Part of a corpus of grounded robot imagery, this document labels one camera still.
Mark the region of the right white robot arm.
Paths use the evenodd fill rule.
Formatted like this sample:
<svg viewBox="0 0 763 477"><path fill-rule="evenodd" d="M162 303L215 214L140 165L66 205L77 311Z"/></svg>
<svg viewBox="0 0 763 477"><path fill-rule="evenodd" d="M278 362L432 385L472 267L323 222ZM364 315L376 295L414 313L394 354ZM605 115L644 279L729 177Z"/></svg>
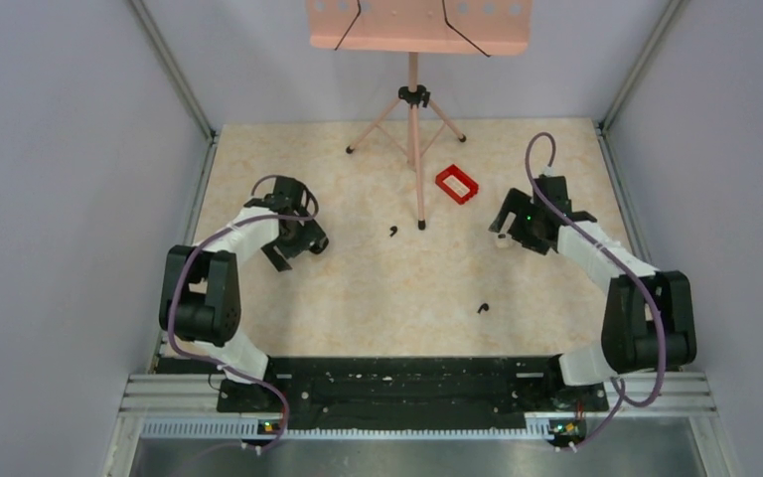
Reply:
<svg viewBox="0 0 763 477"><path fill-rule="evenodd" d="M583 386L619 375L694 361L697 340L690 283L662 271L611 239L586 211L575 211L562 176L541 175L535 191L508 191L489 229L522 247L553 251L576 263L606 297L598 340L552 357L542 383L545 401L569 409Z"/></svg>

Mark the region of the black earbud charging case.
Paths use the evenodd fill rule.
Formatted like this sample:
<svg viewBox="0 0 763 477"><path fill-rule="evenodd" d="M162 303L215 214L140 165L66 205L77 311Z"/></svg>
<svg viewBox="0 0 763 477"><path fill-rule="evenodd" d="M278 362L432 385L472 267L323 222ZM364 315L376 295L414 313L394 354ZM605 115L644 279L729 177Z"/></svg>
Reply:
<svg viewBox="0 0 763 477"><path fill-rule="evenodd" d="M313 240L313 242L309 245L308 250L314 254L321 254L326 250L328 245L329 245L328 237L325 235L322 235L322 236L316 237Z"/></svg>

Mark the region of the beige earbud charging case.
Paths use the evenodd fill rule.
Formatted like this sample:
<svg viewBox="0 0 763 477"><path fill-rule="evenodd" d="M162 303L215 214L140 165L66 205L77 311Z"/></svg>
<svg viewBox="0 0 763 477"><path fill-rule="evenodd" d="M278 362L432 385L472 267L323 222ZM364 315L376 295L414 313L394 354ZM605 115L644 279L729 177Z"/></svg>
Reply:
<svg viewBox="0 0 763 477"><path fill-rule="evenodd" d="M510 248L513 244L513 239L506 234L497 234L495 237L495 245L499 249Z"/></svg>

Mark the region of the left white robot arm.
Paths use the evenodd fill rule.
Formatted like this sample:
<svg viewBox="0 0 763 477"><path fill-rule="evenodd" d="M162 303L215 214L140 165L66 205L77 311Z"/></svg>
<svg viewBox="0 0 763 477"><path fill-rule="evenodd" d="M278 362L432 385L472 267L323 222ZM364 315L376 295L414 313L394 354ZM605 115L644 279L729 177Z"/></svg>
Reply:
<svg viewBox="0 0 763 477"><path fill-rule="evenodd" d="M177 355L216 366L242 384L241 398L260 411L275 405L279 385L265 374L268 356L240 328L241 267L262 252L277 271L287 271L290 259L320 254L329 244L310 189L295 178L271 179L271 191L251 196L211 236L169 249L158 316Z"/></svg>

